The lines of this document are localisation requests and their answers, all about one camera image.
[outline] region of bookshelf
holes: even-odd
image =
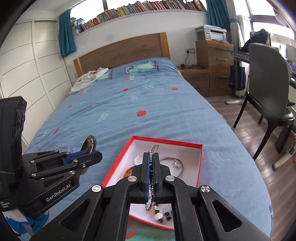
[[[117,18],[139,13],[170,10],[206,12],[205,7],[199,0],[193,0],[192,2],[186,1],[185,3],[182,0],[162,0],[155,2],[146,1],[144,3],[137,1],[136,3],[129,4],[128,6],[105,10],[104,12],[97,15],[97,17],[90,19],[88,22],[79,23],[74,21],[72,22],[72,31],[73,35],[77,36],[95,26]]]
[[[134,13],[134,14],[130,14],[130,15],[126,15],[126,16],[123,16],[123,17],[119,17],[119,18],[115,18],[115,19],[112,19],[112,20],[109,20],[107,22],[104,22],[104,23],[100,23],[90,29],[87,29],[86,31],[74,36],[74,38],[78,38],[80,36],[82,36],[84,33],[86,32],[89,32],[91,31],[92,29],[95,29],[97,27],[100,27],[100,26],[103,26],[107,23],[110,23],[110,22],[114,22],[114,21],[117,21],[117,20],[121,20],[121,19],[125,19],[125,18],[130,18],[130,17],[135,17],[135,16],[139,16],[139,15],[145,15],[145,14],[149,14],[149,13],[161,13],[161,12],[189,12],[189,13],[196,13],[196,14],[207,14],[206,12],[202,12],[202,11],[192,11],[192,10],[180,10],[180,9],[167,9],[167,10],[157,10],[157,11],[148,11],[148,12],[139,12],[139,13]]]

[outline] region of drawer handle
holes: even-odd
[[[228,50],[228,49],[222,49],[222,48],[216,48],[217,50]]]

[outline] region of chair leg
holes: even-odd
[[[287,131],[287,133],[286,133],[286,135],[285,135],[285,137],[284,137],[284,139],[283,139],[283,141],[282,141],[281,146],[280,146],[279,149],[278,149],[278,153],[281,153],[281,152],[282,152],[282,150],[283,150],[283,148],[284,148],[284,146],[285,146],[285,144],[286,144],[286,142],[287,142],[287,140],[288,140],[288,137],[289,137],[289,135],[290,135],[290,132],[291,132],[291,130],[292,130],[292,127],[293,127],[293,125],[289,125],[289,126],[288,126],[288,131]]]
[[[255,152],[253,159],[256,160],[256,158],[259,156],[259,154],[261,153],[263,147],[265,146],[266,142],[268,141],[270,135],[272,134],[272,132],[274,131],[274,129],[276,128],[276,124],[275,123],[270,123],[268,122],[267,124],[267,131],[257,149],[257,151]]]
[[[263,120],[263,115],[260,116],[260,119],[259,119],[258,123],[261,124],[262,120]]]
[[[241,116],[242,116],[242,113],[243,113],[243,111],[244,111],[244,108],[245,108],[246,105],[247,105],[247,102],[248,102],[248,98],[247,98],[247,96],[246,96],[245,99],[244,99],[244,103],[242,104],[242,108],[241,108],[241,110],[240,110],[240,112],[239,112],[239,115],[237,116],[237,119],[235,120],[235,123],[234,123],[234,125],[233,125],[233,128],[235,128],[235,127],[237,126],[237,123],[239,122],[239,119],[240,119]]]

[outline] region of wooden cabinet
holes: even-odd
[[[225,50],[233,50],[233,44],[217,41],[196,41],[197,64],[206,69],[229,70],[233,57]]]
[[[210,73],[209,96],[231,95],[229,73]]]
[[[209,69],[182,69],[183,78],[191,84],[203,97],[231,95],[229,71]]]
[[[209,73],[184,73],[183,78],[187,80],[202,96],[209,96],[210,74]]]

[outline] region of power outlet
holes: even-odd
[[[195,48],[185,49],[185,53],[187,53],[187,51],[189,51],[189,53],[195,53]]]

